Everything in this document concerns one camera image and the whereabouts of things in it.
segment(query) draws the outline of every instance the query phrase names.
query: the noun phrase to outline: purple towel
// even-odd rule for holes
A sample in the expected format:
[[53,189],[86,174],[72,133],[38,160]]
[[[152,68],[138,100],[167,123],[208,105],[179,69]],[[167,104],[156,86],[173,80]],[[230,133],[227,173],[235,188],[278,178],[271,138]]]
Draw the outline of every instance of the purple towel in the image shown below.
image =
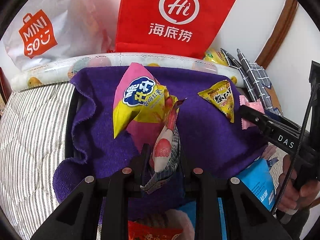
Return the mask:
[[[124,131],[113,139],[112,106],[116,87],[127,67],[98,67],[80,70],[70,81],[83,96],[73,121],[72,139],[80,158],[64,160],[55,171],[53,188],[59,202],[88,175],[110,176],[128,165],[138,152]],[[147,67],[170,94],[188,98],[181,106],[177,127],[181,145],[194,166],[219,178],[238,174],[259,157],[267,142],[257,127],[242,130],[239,92],[230,81],[235,100],[235,123],[198,92],[227,79],[224,76],[176,68]],[[164,212],[184,203],[182,176],[143,199],[129,200],[129,220]]]

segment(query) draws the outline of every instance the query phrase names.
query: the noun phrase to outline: silver rivet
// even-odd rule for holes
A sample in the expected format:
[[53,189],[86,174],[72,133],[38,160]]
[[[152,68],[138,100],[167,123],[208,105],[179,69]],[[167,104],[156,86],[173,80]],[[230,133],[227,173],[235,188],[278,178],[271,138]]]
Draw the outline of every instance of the silver rivet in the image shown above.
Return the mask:
[[230,181],[232,184],[239,184],[240,183],[240,180],[236,177],[231,178]]
[[203,173],[203,169],[201,169],[201,168],[194,168],[194,169],[193,169],[193,172],[194,172],[195,174],[202,174],[202,173]]
[[123,174],[130,174],[131,172],[132,172],[132,169],[131,169],[131,168],[128,168],[128,167],[122,169],[122,173],[123,173]]
[[91,182],[94,181],[94,177],[93,177],[93,176],[85,177],[84,181],[85,181],[86,183],[91,183]]

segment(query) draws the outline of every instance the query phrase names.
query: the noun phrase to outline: white plastic bag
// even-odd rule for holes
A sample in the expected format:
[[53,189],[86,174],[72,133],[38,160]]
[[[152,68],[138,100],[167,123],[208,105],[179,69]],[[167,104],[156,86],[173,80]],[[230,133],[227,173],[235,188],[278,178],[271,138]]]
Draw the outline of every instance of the white plastic bag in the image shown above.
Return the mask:
[[29,0],[3,37],[7,54],[22,71],[59,59],[106,52],[101,51],[106,40],[89,0]]

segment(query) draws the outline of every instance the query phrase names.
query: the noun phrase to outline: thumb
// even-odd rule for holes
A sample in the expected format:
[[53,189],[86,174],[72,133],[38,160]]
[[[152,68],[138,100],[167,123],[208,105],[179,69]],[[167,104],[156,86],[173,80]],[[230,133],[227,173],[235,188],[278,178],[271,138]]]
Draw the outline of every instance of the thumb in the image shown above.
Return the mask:
[[320,190],[320,182],[318,180],[310,180],[300,189],[301,197],[308,197],[310,195],[318,194]]

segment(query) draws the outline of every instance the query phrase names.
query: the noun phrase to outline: red paper bag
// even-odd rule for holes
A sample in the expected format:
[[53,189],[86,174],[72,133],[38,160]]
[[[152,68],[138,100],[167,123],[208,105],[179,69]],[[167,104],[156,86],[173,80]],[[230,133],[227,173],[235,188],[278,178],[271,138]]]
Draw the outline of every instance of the red paper bag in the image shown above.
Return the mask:
[[116,52],[202,59],[236,0],[121,0]]
[[33,16],[28,13],[22,20],[24,25],[19,33],[24,43],[25,56],[29,58],[39,56],[58,44],[51,21],[43,10],[39,10]]

